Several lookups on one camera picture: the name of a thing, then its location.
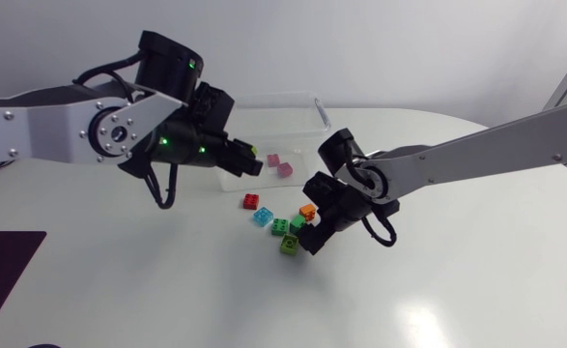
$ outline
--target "transparent plastic bin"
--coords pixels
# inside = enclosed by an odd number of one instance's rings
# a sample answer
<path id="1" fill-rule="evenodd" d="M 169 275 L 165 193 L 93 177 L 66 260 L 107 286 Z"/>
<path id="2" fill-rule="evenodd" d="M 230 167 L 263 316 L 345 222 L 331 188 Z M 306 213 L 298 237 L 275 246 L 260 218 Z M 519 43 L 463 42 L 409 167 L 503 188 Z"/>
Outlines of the transparent plastic bin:
<path id="1" fill-rule="evenodd" d="M 318 148 L 329 136 L 330 120 L 315 94 L 276 93 L 236 98 L 225 130 L 255 146 L 264 167 L 257 177 L 241 178 L 218 169 L 224 191 L 303 186 L 320 167 Z M 268 167 L 267 155 L 273 154 L 292 166 L 291 176 L 282 178 Z"/>

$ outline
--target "toy block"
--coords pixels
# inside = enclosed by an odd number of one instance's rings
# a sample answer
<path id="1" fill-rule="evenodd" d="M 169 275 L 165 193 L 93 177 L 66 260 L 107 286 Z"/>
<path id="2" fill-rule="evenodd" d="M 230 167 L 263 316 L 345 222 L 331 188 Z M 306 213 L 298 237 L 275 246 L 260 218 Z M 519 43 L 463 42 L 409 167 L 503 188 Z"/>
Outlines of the toy block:
<path id="1" fill-rule="evenodd" d="M 294 217 L 292 222 L 290 222 L 290 232 L 296 235 L 300 230 L 300 228 L 302 228 L 302 226 L 304 226 L 305 224 L 306 224 L 306 219 L 303 216 Z"/>
<path id="2" fill-rule="evenodd" d="M 287 233 L 289 221 L 285 218 L 276 218 L 272 223 L 272 234 L 274 236 L 283 236 Z"/>
<path id="3" fill-rule="evenodd" d="M 257 210 L 257 205 L 260 203 L 260 196 L 258 194 L 247 193 L 244 196 L 242 206 L 245 209 Z"/>
<path id="4" fill-rule="evenodd" d="M 268 166 L 269 167 L 275 167 L 277 165 L 279 165 L 279 156 L 277 154 L 274 155 L 267 155 L 268 158 Z"/>
<path id="5" fill-rule="evenodd" d="M 300 208 L 300 214 L 307 220 L 310 221 L 315 218 L 315 206 L 311 203 Z"/>
<path id="6" fill-rule="evenodd" d="M 280 250 L 282 253 L 286 253 L 288 255 L 296 255 L 296 251 L 298 251 L 298 237 L 290 234 L 283 236 Z"/>
<path id="7" fill-rule="evenodd" d="M 288 162 L 277 165 L 276 170 L 279 172 L 281 178 L 287 178 L 294 172 L 294 169 L 292 169 L 292 166 Z"/>
<path id="8" fill-rule="evenodd" d="M 261 208 L 260 210 L 255 212 L 255 214 L 253 214 L 253 219 L 262 227 L 271 222 L 273 217 L 274 215 L 272 214 L 272 212 L 266 208 Z"/>

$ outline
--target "table surface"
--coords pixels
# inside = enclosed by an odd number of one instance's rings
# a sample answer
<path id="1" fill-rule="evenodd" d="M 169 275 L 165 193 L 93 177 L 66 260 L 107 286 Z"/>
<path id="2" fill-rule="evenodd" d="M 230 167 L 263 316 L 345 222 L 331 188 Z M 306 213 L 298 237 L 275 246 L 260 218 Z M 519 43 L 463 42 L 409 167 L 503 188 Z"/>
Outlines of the table surface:
<path id="1" fill-rule="evenodd" d="M 482 130 L 420 111 L 327 112 L 367 152 Z M 393 248 L 359 223 L 296 257 L 213 170 L 179 180 L 161 211 L 113 166 L 0 171 L 0 230 L 48 232 L 0 311 L 0 347 L 567 347 L 560 165 L 403 197 Z M 255 193 L 276 214 L 308 202 L 301 188 Z"/>

